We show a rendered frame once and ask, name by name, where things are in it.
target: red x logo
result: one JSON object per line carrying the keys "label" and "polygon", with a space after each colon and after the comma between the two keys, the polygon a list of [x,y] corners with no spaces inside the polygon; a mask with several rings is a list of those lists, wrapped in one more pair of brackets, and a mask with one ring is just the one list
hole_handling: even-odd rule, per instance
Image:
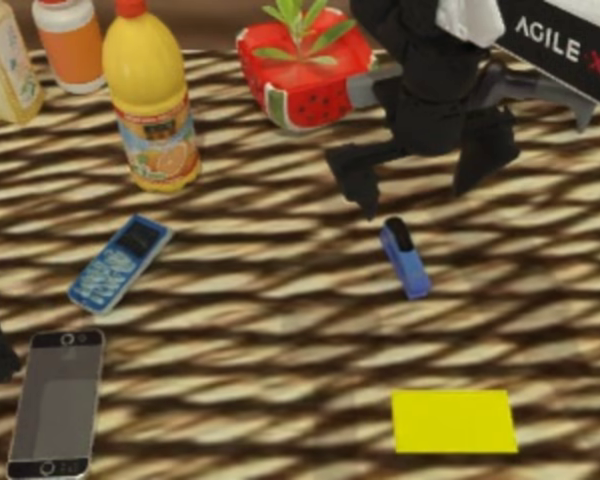
{"label": "red x logo", "polygon": [[593,70],[600,75],[600,54],[597,51],[592,50],[591,54],[587,54],[586,57],[591,60],[589,70]]}

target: home button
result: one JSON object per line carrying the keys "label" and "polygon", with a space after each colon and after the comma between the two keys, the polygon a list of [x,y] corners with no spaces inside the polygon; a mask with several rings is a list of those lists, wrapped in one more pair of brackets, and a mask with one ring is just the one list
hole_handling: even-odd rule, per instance
{"label": "home button", "polygon": [[45,477],[52,475],[55,469],[56,466],[53,462],[44,462],[42,465],[40,465],[40,473]]}

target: blue marker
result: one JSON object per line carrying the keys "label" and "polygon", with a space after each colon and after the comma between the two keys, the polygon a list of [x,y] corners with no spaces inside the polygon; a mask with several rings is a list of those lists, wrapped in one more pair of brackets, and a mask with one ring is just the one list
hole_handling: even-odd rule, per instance
{"label": "blue marker", "polygon": [[426,297],[431,291],[431,280],[404,222],[397,217],[387,220],[380,232],[380,240],[407,298]]}
{"label": "blue marker", "polygon": [[171,236],[167,227],[134,215],[80,273],[69,298],[96,315],[109,313]]}

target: plastic bottle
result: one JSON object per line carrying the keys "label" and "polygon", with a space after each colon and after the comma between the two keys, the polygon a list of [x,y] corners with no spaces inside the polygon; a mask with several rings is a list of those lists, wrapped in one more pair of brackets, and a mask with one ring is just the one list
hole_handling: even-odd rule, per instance
{"label": "plastic bottle", "polygon": [[102,33],[91,0],[34,0],[32,12],[58,85],[77,95],[102,87]]}
{"label": "plastic bottle", "polygon": [[0,0],[0,118],[24,125],[38,114],[43,101],[13,10]]}
{"label": "plastic bottle", "polygon": [[176,39],[145,0],[117,0],[103,64],[134,182],[172,193],[200,171],[193,117]]}

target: black smartphone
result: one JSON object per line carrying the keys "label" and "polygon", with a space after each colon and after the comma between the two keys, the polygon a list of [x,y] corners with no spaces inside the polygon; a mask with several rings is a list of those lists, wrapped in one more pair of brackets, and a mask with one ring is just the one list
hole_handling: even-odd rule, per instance
{"label": "black smartphone", "polygon": [[8,478],[86,477],[104,349],[100,330],[40,333],[31,339]]}

